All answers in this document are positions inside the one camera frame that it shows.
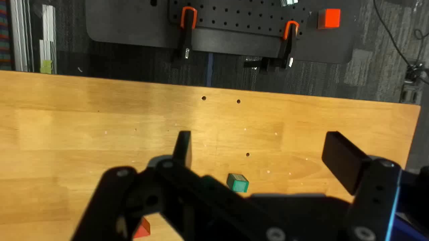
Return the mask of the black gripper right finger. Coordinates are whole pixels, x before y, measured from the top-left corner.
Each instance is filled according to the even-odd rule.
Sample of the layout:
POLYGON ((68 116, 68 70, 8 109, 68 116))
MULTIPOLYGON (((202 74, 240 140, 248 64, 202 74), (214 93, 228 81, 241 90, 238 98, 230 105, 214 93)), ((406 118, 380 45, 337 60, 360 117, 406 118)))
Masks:
POLYGON ((325 133, 321 161, 351 196, 370 164, 370 159, 339 132, 325 133))

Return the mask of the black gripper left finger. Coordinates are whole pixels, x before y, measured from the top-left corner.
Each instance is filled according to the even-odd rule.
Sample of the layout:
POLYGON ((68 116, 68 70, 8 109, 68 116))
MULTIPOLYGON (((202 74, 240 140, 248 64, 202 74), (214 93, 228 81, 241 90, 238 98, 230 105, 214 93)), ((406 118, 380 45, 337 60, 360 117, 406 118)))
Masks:
POLYGON ((173 159, 182 167, 190 168, 191 165, 191 133, 179 132, 175 147, 173 151, 173 159))

